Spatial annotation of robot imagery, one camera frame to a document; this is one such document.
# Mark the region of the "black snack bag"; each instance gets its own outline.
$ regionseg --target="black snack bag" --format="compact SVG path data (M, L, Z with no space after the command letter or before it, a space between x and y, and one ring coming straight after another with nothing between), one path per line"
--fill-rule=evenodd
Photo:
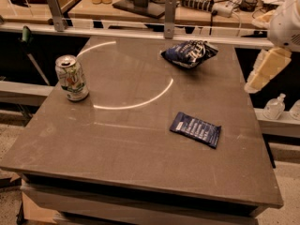
M175 45L161 55L172 64L183 68L195 68L217 53L218 48L207 41L191 40Z
M185 135L216 149L221 126L215 126L179 112L172 122L170 131Z

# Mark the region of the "monitor stand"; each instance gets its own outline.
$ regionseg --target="monitor stand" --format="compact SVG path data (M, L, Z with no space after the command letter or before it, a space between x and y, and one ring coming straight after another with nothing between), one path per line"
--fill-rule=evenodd
M112 6L155 19L159 19L165 14L164 5L149 3L148 0L121 0Z

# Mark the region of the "floor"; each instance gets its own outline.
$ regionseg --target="floor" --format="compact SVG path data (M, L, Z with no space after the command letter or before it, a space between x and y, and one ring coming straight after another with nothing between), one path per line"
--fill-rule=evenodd
M26 120L15 109L0 104L0 160L24 130ZM300 224L300 142L279 140L270 142L276 160L274 172L284 200L281 209L267 209L257 216L259 225ZM0 179L12 173L0 170ZM19 187L0 188L0 225L16 224L22 203ZM27 225L44 225L36 221L25 221Z

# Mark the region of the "can top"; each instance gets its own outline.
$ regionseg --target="can top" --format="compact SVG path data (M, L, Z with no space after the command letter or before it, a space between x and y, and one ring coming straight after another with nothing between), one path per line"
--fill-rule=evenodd
M76 57L73 55L64 55L56 59L55 64L60 68L71 67L76 63Z

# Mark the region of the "aluminum can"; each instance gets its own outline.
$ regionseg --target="aluminum can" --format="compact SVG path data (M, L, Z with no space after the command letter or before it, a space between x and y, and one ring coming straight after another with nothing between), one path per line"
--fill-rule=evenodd
M66 91L67 99L80 101L87 97L88 89L83 68L73 55L64 55L56 59L55 70L61 87Z

